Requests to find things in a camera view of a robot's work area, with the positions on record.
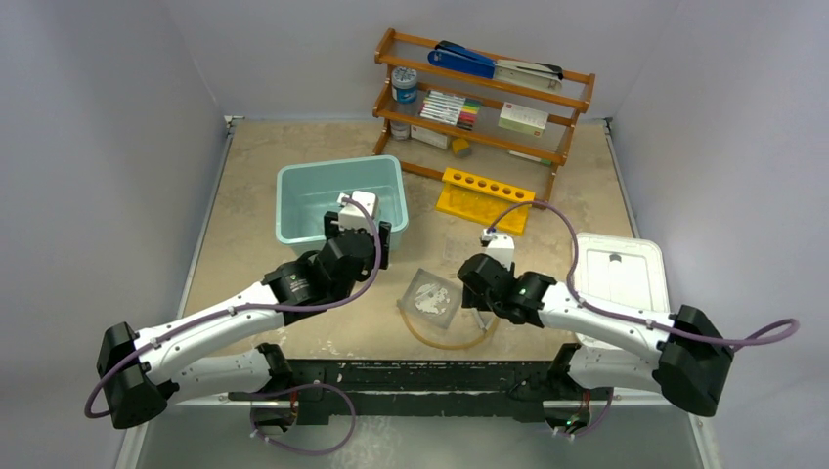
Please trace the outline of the amber rubber tubing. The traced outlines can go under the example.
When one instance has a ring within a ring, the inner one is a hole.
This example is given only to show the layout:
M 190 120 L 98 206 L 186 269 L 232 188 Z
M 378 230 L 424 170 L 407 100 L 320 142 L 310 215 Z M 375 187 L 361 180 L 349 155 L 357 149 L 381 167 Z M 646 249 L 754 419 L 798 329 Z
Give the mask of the amber rubber tubing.
M 412 335 L 412 337 L 415 340 L 417 340 L 418 342 L 420 342 L 421 344 L 423 344 L 427 347 L 437 349 L 437 350 L 443 350 L 443 351 L 465 351 L 465 350 L 473 349 L 473 348 L 481 345 L 482 343 L 486 342 L 487 340 L 489 340 L 495 334 L 495 332 L 498 330 L 498 328 L 501 324 L 501 319 L 498 318 L 498 317 L 495 317 L 489 322 L 488 325 L 486 325 L 484 327 L 484 331 L 479 337 L 477 337 L 477 338 L 475 338 L 471 341 L 467 341 L 467 342 L 463 342 L 463 343 L 446 344 L 446 343 L 441 343 L 441 342 L 431 340 L 431 339 L 421 335 L 416 330 L 416 328 L 413 326 L 413 324 L 411 323 L 411 321 L 409 319 L 408 314 L 405 312 L 405 310 L 400 305 L 397 306 L 397 310 L 398 310 L 398 313 L 400 314 L 400 317 L 403 321 L 404 326 L 406 327 L 408 332 Z

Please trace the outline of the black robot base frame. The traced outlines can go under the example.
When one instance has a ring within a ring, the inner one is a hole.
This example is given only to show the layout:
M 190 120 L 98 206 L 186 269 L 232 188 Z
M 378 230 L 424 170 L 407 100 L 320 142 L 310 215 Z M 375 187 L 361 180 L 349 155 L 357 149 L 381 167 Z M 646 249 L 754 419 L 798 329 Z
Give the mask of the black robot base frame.
M 608 388 L 588 390 L 572 381 L 566 347 L 552 361 L 411 361 L 288 359 L 265 349 L 266 378 L 252 391 L 231 391 L 232 401 L 295 398 L 302 425 L 323 425 L 350 412 L 369 416 L 504 417 L 521 423 L 578 424 L 587 406 L 601 404 Z

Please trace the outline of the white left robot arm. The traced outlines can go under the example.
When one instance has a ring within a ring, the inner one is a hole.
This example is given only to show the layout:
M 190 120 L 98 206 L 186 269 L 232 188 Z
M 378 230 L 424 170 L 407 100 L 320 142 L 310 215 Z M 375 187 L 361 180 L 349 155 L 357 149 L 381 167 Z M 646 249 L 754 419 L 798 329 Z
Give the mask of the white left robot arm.
M 327 230 L 320 250 L 284 263 L 235 297 L 160 326 L 133 329 L 120 322 L 103 336 L 99 382 L 84 407 L 90 419 L 109 418 L 116 429 L 146 423 L 169 405 L 225 391 L 277 400 L 291 373 L 275 347 L 258 347 L 230 361 L 210 356 L 234 342 L 345 306 L 368 291 L 388 266 L 391 225 Z

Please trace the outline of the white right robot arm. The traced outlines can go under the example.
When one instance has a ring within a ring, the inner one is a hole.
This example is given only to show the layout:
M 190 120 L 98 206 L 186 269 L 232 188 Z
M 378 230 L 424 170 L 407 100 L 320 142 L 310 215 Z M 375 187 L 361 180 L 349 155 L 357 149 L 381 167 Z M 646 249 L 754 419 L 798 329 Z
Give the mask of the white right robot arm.
M 616 354 L 577 349 L 551 368 L 548 383 L 563 398 L 579 391 L 621 387 L 661 394 L 689 413 L 716 414 L 731 349 L 701 310 L 683 305 L 676 314 L 638 310 L 587 298 L 535 272 L 516 276 L 493 257 L 478 253 L 458 270 L 465 308 L 490 311 L 513 324 L 569 330 L 616 347 Z

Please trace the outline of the clay pipe triangle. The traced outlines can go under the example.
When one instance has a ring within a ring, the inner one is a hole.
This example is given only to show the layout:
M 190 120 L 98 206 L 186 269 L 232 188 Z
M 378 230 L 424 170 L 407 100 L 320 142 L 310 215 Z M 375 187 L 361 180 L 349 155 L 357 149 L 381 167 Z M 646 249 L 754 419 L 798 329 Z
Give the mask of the clay pipe triangle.
M 471 311 L 472 317 L 482 332 L 486 333 L 494 325 L 495 317 L 489 312 L 481 312 L 479 310 Z

